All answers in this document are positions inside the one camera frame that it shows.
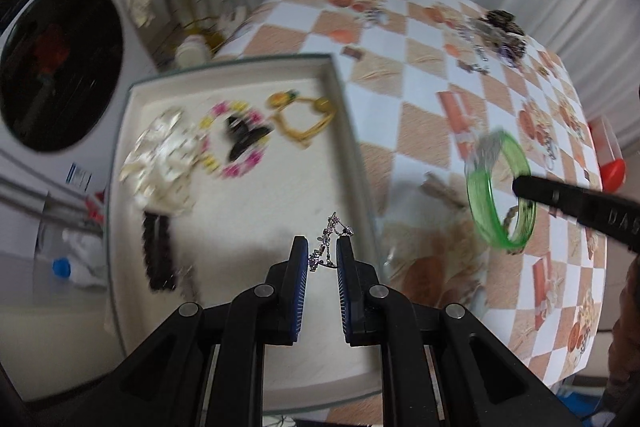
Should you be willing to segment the white washing machine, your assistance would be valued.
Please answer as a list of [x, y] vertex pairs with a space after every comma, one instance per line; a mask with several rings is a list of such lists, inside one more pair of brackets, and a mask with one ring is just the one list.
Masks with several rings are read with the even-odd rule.
[[156, 67], [125, 0], [1, 0], [1, 165], [82, 199], [107, 187], [130, 87]]

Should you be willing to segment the small silver chain charm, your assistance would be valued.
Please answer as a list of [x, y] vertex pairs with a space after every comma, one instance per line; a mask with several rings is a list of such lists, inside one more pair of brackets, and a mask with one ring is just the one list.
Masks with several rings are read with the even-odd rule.
[[334, 212], [326, 221], [326, 226], [317, 237], [318, 245], [309, 255], [309, 271], [316, 272], [320, 267], [335, 270], [337, 263], [332, 257], [332, 243], [334, 239], [350, 237], [354, 231]]

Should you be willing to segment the red grey tongs tool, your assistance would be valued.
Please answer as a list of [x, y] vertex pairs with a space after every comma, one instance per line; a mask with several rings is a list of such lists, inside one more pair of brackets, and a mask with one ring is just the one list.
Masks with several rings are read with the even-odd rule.
[[55, 197], [26, 183], [1, 176], [1, 204], [47, 223], [94, 236], [103, 235], [103, 205], [99, 199]]

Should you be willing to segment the white round container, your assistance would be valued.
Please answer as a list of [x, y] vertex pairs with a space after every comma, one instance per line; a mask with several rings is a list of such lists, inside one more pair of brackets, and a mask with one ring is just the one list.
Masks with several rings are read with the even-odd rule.
[[180, 69], [205, 65], [212, 59], [212, 51], [202, 35], [187, 36], [175, 52], [175, 64]]

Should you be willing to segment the black beaded hair clip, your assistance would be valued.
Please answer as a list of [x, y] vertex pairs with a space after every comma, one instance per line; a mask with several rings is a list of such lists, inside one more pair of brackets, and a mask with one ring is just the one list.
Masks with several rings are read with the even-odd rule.
[[143, 215], [143, 258], [151, 291], [174, 291], [177, 287], [169, 225], [168, 216], [147, 211]]

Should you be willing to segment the red plastic stool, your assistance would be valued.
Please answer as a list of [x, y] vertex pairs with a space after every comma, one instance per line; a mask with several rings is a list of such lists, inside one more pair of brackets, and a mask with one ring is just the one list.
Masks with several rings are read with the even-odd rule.
[[620, 143], [612, 124], [605, 116], [590, 121], [589, 130], [597, 155], [603, 191], [613, 194], [623, 186], [627, 173]]

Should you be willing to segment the white bottle blue cap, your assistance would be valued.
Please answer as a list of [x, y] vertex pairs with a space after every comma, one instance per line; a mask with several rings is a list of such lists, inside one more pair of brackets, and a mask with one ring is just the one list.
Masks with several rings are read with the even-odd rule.
[[52, 272], [61, 280], [66, 280], [82, 288], [107, 288], [107, 283], [94, 275], [85, 265], [67, 257], [52, 261]]

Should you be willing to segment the white grey shallow tray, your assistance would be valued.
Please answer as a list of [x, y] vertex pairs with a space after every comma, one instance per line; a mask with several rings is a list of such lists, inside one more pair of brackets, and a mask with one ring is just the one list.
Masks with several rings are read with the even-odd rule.
[[[329, 217], [352, 229], [355, 256], [370, 265], [381, 252], [348, 89], [329, 54], [271, 55], [183, 70], [134, 84], [122, 113], [114, 161], [122, 165], [141, 133], [165, 110], [178, 108], [200, 122], [218, 103], [245, 102], [264, 110], [270, 95], [296, 91], [324, 96], [335, 118], [308, 146], [279, 132], [249, 173], [226, 179], [196, 168], [189, 210], [169, 220], [170, 246], [179, 265], [194, 271], [204, 307], [228, 303], [265, 280], [288, 257], [295, 236], [316, 245]], [[381, 389], [380, 356], [350, 347], [344, 338], [337, 276], [309, 274], [302, 329], [292, 347], [265, 356], [264, 407], [269, 412], [325, 409]]]

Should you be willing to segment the checkered patterned tablecloth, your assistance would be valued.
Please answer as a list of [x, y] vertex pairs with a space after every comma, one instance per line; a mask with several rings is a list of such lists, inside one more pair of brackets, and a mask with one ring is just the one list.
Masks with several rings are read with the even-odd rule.
[[469, 307], [546, 385], [583, 369], [598, 329], [606, 243], [539, 209], [518, 251], [489, 246], [466, 197], [491, 177], [498, 220], [518, 202], [506, 147], [530, 171], [599, 187], [597, 155], [561, 59], [527, 39], [491, 49], [470, 0], [265, 0], [220, 58], [332, 54], [370, 184], [383, 274], [417, 303]]

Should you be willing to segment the green plastic bangle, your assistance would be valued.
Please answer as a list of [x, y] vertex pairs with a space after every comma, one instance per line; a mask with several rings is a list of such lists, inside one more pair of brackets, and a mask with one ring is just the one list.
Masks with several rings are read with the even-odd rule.
[[524, 249], [536, 221], [536, 204], [512, 191], [521, 174], [530, 174], [528, 160], [503, 129], [480, 136], [465, 161], [466, 195], [477, 231], [489, 246], [509, 253]]

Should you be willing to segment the silver rhinestone hair clip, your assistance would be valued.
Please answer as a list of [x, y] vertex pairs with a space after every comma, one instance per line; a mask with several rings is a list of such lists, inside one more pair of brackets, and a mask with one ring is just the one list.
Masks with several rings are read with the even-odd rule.
[[192, 303], [200, 302], [200, 291], [196, 280], [195, 268], [193, 265], [186, 265], [179, 270], [178, 280], [182, 298]]

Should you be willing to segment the black claw hair clip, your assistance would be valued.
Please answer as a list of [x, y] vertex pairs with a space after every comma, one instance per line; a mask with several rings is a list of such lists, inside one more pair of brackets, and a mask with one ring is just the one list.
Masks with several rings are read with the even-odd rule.
[[227, 133], [232, 142], [228, 161], [238, 160], [249, 148], [270, 135], [272, 128], [265, 124], [252, 124], [247, 117], [231, 115], [227, 118]]

